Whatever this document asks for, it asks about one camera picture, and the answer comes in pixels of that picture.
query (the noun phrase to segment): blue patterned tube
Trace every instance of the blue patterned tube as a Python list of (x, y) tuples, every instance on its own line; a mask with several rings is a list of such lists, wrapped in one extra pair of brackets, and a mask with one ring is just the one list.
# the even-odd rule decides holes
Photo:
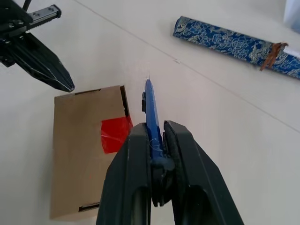
[[(265, 62), (273, 44), (183, 16), (177, 20), (173, 36), (258, 66)], [(271, 69), (300, 79), (300, 57), (282, 47)]]

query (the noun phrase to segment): cardboard box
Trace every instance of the cardboard box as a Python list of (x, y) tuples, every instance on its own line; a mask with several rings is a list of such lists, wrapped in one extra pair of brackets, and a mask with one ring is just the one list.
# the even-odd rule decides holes
[(104, 153), (101, 124), (129, 115), (124, 87), (56, 97), (54, 102), (50, 218), (96, 216), (106, 170), (116, 154)]

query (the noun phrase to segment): brown string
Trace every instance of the brown string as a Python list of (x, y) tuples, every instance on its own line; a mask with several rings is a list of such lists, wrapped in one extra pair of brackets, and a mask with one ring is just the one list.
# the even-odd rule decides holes
[(263, 71), (268, 65), (269, 68), (272, 68), (273, 64), (276, 61), (276, 58), (281, 50), (282, 47), (286, 47), (288, 46), (287, 43), (276, 43), (276, 44), (272, 44), (272, 49), (271, 52), (269, 53), (267, 59), (265, 60), (265, 62), (263, 63), (260, 71)]

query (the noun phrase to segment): blue fabric roll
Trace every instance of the blue fabric roll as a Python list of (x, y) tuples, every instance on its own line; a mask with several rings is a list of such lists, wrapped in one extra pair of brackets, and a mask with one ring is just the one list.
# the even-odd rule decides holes
[[(258, 66), (265, 62), (273, 44), (183, 16), (177, 20), (173, 36)], [(300, 79), (300, 58), (283, 50), (284, 47), (271, 69)]]

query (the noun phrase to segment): red sticker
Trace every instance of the red sticker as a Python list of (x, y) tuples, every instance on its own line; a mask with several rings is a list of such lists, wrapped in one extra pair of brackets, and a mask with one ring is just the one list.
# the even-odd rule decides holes
[(118, 152), (133, 127), (130, 116), (103, 120), (101, 142), (105, 154)]

